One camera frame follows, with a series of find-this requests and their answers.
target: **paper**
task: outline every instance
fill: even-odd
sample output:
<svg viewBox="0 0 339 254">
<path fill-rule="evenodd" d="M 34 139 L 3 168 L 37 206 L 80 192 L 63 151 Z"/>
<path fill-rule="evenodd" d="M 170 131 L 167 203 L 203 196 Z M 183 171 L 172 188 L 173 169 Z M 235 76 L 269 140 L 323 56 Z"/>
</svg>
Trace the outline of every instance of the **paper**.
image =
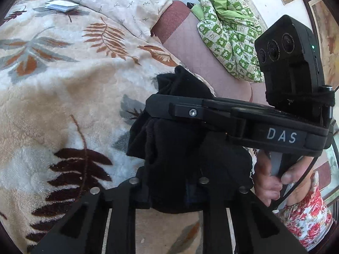
<svg viewBox="0 0 339 254">
<path fill-rule="evenodd" d="M 78 4 L 75 4 L 69 1 L 57 0 L 57 1 L 48 2 L 47 5 L 45 5 L 45 8 L 67 12 L 67 11 L 77 8 L 78 6 L 79 6 Z"/>
</svg>

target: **screw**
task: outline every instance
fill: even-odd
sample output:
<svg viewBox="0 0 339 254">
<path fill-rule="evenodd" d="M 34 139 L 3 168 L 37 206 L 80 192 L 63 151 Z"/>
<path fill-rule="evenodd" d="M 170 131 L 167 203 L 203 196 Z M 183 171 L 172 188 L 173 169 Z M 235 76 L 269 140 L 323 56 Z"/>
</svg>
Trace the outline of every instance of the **screw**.
<svg viewBox="0 0 339 254">
<path fill-rule="evenodd" d="M 190 109 L 190 110 L 189 110 L 189 115 L 190 115 L 191 117 L 195 117 L 197 114 L 198 114 L 198 112 L 197 112 L 196 109 Z"/>
<path fill-rule="evenodd" d="M 96 195 L 100 192 L 100 188 L 99 187 L 92 187 L 90 189 L 90 193 L 93 194 L 93 195 Z"/>
<path fill-rule="evenodd" d="M 137 177 L 132 177 L 130 180 L 129 180 L 129 183 L 130 184 L 138 184 L 139 183 L 139 179 Z"/>
<path fill-rule="evenodd" d="M 209 182 L 210 182 L 210 180 L 208 178 L 206 178 L 206 177 L 201 177 L 199 179 L 199 183 L 200 184 L 208 184 Z"/>
<path fill-rule="evenodd" d="M 239 187 L 239 192 L 240 192 L 241 194 L 247 194 L 249 191 L 246 189 L 245 186 L 240 186 L 240 187 Z"/>
</svg>

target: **brown leaf print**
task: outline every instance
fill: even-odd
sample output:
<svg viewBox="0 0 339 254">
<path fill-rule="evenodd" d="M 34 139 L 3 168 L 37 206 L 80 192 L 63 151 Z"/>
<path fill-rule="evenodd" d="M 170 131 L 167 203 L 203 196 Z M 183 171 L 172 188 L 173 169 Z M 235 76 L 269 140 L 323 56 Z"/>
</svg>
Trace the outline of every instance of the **brown leaf print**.
<svg viewBox="0 0 339 254">
<path fill-rule="evenodd" d="M 84 34 L 82 37 L 90 37 L 84 43 L 88 42 L 99 42 L 91 45 L 91 48 L 99 47 L 98 52 L 106 52 L 106 56 L 111 56 L 111 58 L 120 57 L 121 59 L 126 60 L 126 57 L 130 57 L 133 61 L 139 65 L 137 57 L 131 56 L 127 53 L 124 48 L 122 40 L 125 34 L 122 30 L 109 26 L 103 18 L 101 18 L 103 23 L 93 23 L 89 25 L 84 31 L 90 32 Z"/>
<path fill-rule="evenodd" d="M 138 48 L 143 49 L 151 53 L 153 59 L 159 61 L 160 63 L 169 66 L 176 67 L 178 64 L 173 61 L 171 55 L 165 52 L 163 49 L 156 46 L 138 46 Z"/>
<path fill-rule="evenodd" d="M 134 108 L 134 112 L 126 111 L 132 115 L 130 119 L 137 119 L 139 115 L 142 113 L 142 110 L 139 110 L 139 112 Z"/>
<path fill-rule="evenodd" d="M 1 211 L 0 211 L 0 216 L 3 217 L 5 220 L 7 220 L 7 217 L 6 217 L 5 214 L 2 213 Z"/>
<path fill-rule="evenodd" d="M 21 14 L 23 14 L 24 12 L 27 12 L 26 9 L 26 6 L 23 10 L 18 10 L 18 11 L 14 11 L 12 12 L 10 15 L 6 16 L 0 23 L 0 26 L 2 26 L 4 23 L 12 20 L 12 19 L 15 19 L 16 17 L 20 16 Z"/>
<path fill-rule="evenodd" d="M 80 131 L 79 124 L 73 115 L 71 115 L 71 118 L 81 136 L 84 148 L 82 150 L 64 148 L 54 154 L 61 161 L 50 165 L 50 169 L 61 174 L 55 179 L 48 181 L 48 183 L 56 188 L 59 186 L 72 186 L 72 188 L 56 189 L 46 197 L 47 205 L 43 205 L 32 212 L 34 216 L 47 218 L 30 225 L 38 232 L 29 233 L 26 235 L 26 239 L 35 243 L 38 243 L 53 225 L 57 223 L 58 220 L 55 219 L 55 216 L 65 214 L 71 208 L 73 202 L 78 200 L 92 187 L 97 186 L 102 188 L 98 180 L 112 181 L 106 171 L 99 166 L 99 164 L 113 165 L 112 162 L 103 154 L 87 148 L 87 143 Z M 29 245 L 27 251 L 32 250 L 33 247 L 33 244 Z"/>
<path fill-rule="evenodd" d="M 11 76 L 12 82 L 16 83 L 18 80 L 24 79 L 29 75 L 45 71 L 47 65 L 44 62 L 77 62 L 70 57 L 51 52 L 46 48 L 65 48 L 72 45 L 49 37 L 38 37 L 42 32 L 51 28 L 53 27 L 36 34 L 30 41 L 22 39 L 0 40 L 0 49 L 20 49 L 12 55 L 0 58 L 0 70 L 12 68 L 8 73 Z"/>
<path fill-rule="evenodd" d="M 71 23 L 72 23 L 71 16 L 89 15 L 88 11 L 84 11 L 84 10 L 81 10 L 79 8 L 69 10 L 67 12 L 62 12 L 62 11 L 59 11 L 59 10 L 49 9 L 49 8 L 45 8 L 45 7 L 33 8 L 33 10 L 39 12 L 38 14 L 35 15 L 35 17 L 43 17 L 43 16 L 50 15 L 50 14 L 66 15 L 66 16 L 68 16 L 69 21 Z"/>
<path fill-rule="evenodd" d="M 187 248 L 191 246 L 195 238 L 198 236 L 200 229 L 200 223 L 196 223 L 186 226 L 171 248 L 168 250 L 167 254 L 178 254 L 184 252 Z"/>
</svg>

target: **sleeve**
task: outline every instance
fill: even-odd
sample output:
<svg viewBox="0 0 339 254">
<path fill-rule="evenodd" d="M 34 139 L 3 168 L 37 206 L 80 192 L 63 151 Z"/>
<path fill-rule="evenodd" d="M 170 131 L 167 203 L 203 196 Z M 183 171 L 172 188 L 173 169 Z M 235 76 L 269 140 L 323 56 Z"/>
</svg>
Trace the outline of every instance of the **sleeve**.
<svg viewBox="0 0 339 254">
<path fill-rule="evenodd" d="M 321 198 L 318 172 L 312 175 L 311 188 L 305 198 L 293 206 L 285 206 L 277 216 L 307 251 L 324 238 L 333 219 Z"/>
</svg>

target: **green blanket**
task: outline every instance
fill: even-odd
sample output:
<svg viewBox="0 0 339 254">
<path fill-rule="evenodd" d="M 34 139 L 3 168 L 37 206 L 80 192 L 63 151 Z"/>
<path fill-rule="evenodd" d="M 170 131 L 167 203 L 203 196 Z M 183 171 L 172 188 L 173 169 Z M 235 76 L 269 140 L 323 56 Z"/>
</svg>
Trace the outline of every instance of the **green blanket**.
<svg viewBox="0 0 339 254">
<path fill-rule="evenodd" d="M 262 28 L 244 0 L 199 0 L 192 12 L 198 31 L 215 57 L 238 79 L 264 82 L 254 40 Z"/>
</svg>

